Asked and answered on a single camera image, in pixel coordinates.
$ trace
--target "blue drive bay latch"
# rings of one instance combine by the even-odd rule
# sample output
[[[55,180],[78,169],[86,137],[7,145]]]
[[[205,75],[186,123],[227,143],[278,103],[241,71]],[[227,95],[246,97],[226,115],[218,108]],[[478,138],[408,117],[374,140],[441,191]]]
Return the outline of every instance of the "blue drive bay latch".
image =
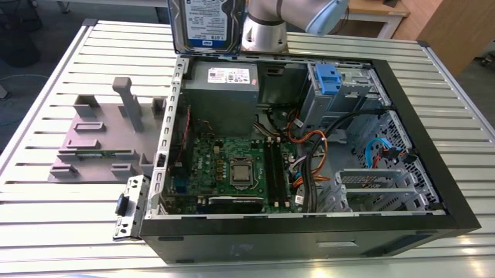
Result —
[[[317,77],[322,86],[322,94],[338,94],[342,87],[342,75],[336,65],[317,64]]]

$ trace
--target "hard drive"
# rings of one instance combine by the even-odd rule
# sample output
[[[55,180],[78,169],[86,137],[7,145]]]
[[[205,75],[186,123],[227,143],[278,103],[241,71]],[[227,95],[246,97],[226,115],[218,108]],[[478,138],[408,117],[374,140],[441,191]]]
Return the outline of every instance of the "hard drive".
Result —
[[[178,54],[237,55],[245,0],[169,0]]]

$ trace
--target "ram slot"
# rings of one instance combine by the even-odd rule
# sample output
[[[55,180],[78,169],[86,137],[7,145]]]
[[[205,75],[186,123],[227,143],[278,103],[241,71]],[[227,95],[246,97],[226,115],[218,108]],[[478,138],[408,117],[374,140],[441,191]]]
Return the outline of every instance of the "ram slot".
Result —
[[[274,161],[272,159],[272,142],[263,144],[266,187],[269,191],[269,205],[278,203],[278,188],[276,183]]]
[[[274,176],[278,189],[280,206],[289,207],[286,177],[285,177],[285,162],[281,150],[281,143],[274,143],[272,148],[272,161],[274,162]]]

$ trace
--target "metal case frame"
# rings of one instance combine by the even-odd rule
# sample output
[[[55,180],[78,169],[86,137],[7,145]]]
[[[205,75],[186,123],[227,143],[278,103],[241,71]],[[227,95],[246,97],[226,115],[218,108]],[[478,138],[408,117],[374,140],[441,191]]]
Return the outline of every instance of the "metal case frame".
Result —
[[[396,78],[388,61],[366,60],[310,55],[285,55],[245,53],[239,57],[223,58],[242,61],[356,61],[370,63],[378,73],[384,89],[394,104],[398,117],[409,134],[412,144],[418,151],[432,183],[436,185],[448,215],[409,215],[409,216],[366,216],[366,217],[316,217],[309,214],[304,218],[245,218],[245,219],[205,219],[205,217],[178,218],[174,220],[153,219],[159,208],[153,207],[158,202],[165,183],[167,163],[157,167],[151,180],[147,215],[142,223],[141,237],[149,243],[161,257],[170,263],[254,260],[328,258],[333,256],[316,252],[281,253],[281,250],[296,251],[308,242],[356,242],[357,238],[370,237],[380,242],[378,246],[360,253],[362,256],[396,255],[441,237],[454,237],[478,228],[480,222],[472,211],[465,196],[454,181],[434,142],[428,134],[410,100]],[[173,80],[173,94],[165,115],[157,161],[169,156],[167,140],[171,140],[175,110],[182,86],[182,76],[187,73],[189,58],[179,57],[177,73]],[[251,251],[258,244],[272,244],[267,255]],[[215,253],[225,256],[206,257],[209,248],[218,246]]]

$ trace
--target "motherboard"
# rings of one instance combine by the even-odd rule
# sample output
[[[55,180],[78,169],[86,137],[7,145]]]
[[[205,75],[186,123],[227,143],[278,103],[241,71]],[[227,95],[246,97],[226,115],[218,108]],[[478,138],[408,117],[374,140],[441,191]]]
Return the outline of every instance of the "motherboard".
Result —
[[[197,139],[189,177],[173,178],[167,211],[181,214],[292,211],[294,146],[276,140]]]

